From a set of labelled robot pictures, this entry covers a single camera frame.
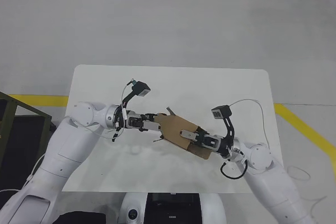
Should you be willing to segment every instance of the yellow floor line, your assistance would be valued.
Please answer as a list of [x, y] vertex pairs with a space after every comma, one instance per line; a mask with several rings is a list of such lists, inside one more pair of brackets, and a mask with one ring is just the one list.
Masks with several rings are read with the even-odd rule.
[[68, 96], [47, 96], [47, 95], [18, 95], [9, 96], [20, 100], [31, 106], [67, 106]]
[[292, 113], [282, 104], [275, 104], [275, 113], [280, 115], [283, 119], [289, 122], [294, 128], [296, 128], [301, 134], [303, 134], [308, 140], [318, 146], [324, 151], [330, 158], [332, 168], [336, 179], [336, 147], [327, 141], [318, 132], [313, 130], [305, 122], [303, 122], [298, 116]]
[[[46, 95], [10, 95], [26, 104], [31, 106], [67, 106], [68, 96], [46, 96]], [[336, 179], [336, 147], [327, 141], [318, 132], [313, 130], [305, 122], [303, 122], [298, 116], [288, 110], [282, 104], [275, 104], [275, 112], [283, 119], [289, 122], [294, 128], [296, 128], [301, 134], [303, 134], [312, 143], [317, 145], [322, 151], [324, 151], [330, 158], [332, 163], [335, 179]]]

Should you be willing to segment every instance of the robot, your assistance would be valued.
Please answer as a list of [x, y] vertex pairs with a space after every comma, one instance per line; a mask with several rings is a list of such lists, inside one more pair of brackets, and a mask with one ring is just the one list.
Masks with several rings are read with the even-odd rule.
[[[2, 207], [0, 224], [53, 223], [59, 216], [58, 195], [75, 169], [88, 158], [103, 130], [115, 130], [112, 141], [115, 141], [124, 129], [162, 132], [164, 127], [157, 122], [157, 118], [162, 118], [165, 114], [136, 114], [127, 110], [130, 99], [134, 96], [145, 96], [150, 92], [150, 88], [143, 82], [131, 80], [127, 86], [131, 84], [132, 92], [120, 105], [79, 102], [74, 106], [71, 115], [62, 120], [51, 137], [44, 160], [35, 175], [30, 175], [24, 187]], [[188, 141], [186, 150], [192, 153], [205, 150], [227, 159], [221, 167], [221, 173], [230, 179], [244, 177], [258, 201], [278, 223], [315, 223], [303, 207], [292, 179], [271, 154], [269, 147], [262, 143], [248, 146], [248, 143], [234, 136], [234, 127], [229, 119], [232, 114], [229, 106], [218, 106], [212, 109], [212, 114], [215, 119], [224, 121], [227, 135], [210, 135], [201, 127], [195, 130], [181, 129], [175, 134], [180, 136], [179, 140]], [[182, 147], [175, 140], [166, 137], [165, 132], [162, 132], [162, 139]], [[238, 177], [226, 175], [223, 167], [227, 162], [235, 162], [242, 174]], [[154, 209], [158, 209], [163, 203], [169, 206], [173, 201], [179, 201], [181, 205], [188, 203], [191, 207], [199, 207], [200, 213], [194, 213], [200, 220], [198, 223], [211, 223], [213, 217], [214, 223], [226, 223], [218, 194], [169, 193], [127, 193], [118, 222], [151, 223], [151, 220], [148, 220], [148, 210], [157, 211]], [[174, 216], [176, 215], [168, 217], [171, 219], [169, 223], [174, 223], [177, 218]]]

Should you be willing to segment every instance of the cardboard flap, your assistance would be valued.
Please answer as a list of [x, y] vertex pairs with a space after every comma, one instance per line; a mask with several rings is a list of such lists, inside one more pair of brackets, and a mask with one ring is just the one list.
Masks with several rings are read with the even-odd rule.
[[164, 139], [207, 160], [211, 154], [211, 150], [201, 148], [190, 144], [190, 140], [180, 136], [181, 130], [188, 130], [195, 132], [198, 129], [196, 124], [189, 122], [177, 115], [163, 115], [155, 116], [155, 122], [161, 126], [161, 132]]

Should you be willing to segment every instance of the white table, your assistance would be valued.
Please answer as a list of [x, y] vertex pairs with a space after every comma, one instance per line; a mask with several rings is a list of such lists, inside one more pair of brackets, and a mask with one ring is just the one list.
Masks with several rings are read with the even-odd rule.
[[[224, 136], [221, 120], [211, 109], [240, 99], [256, 99], [263, 106], [265, 127], [275, 157], [282, 163], [269, 77], [264, 70], [227, 68], [173, 68], [87, 66], [74, 70], [66, 114], [78, 101], [120, 104], [123, 87], [131, 78], [149, 85], [145, 97], [134, 97], [127, 109], [136, 113], [179, 116], [210, 132]], [[265, 142], [259, 106], [251, 101], [231, 107], [235, 136], [247, 142]], [[213, 153], [208, 160], [159, 139], [158, 132], [125, 130], [116, 142], [100, 139], [88, 159], [72, 174], [67, 192], [185, 192], [250, 193], [244, 179], [230, 180], [220, 173], [224, 162]], [[226, 167], [239, 175], [235, 164]]]

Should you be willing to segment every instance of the robotic arm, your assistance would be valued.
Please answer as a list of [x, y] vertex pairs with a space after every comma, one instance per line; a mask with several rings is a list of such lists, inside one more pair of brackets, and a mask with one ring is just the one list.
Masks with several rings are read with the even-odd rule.
[[[132, 92], [121, 105], [106, 106], [101, 103], [79, 102], [70, 117], [65, 117], [53, 134], [44, 161], [27, 184], [3, 206], [0, 224], [52, 223], [57, 213], [57, 198], [70, 175], [88, 158], [104, 129], [116, 131], [112, 141], [119, 136], [122, 128], [160, 131], [155, 122], [157, 114], [136, 114], [126, 110], [133, 96], [144, 96], [150, 88], [143, 82], [130, 81]], [[237, 163], [246, 182], [259, 202], [279, 223], [314, 223], [303, 208], [297, 188], [284, 168], [272, 156], [264, 144], [247, 147], [234, 137], [234, 128], [229, 119], [229, 106], [212, 109], [216, 119], [223, 119], [227, 135], [210, 135], [202, 128], [195, 132], [181, 130], [180, 136], [190, 140], [190, 144], [209, 149]]]

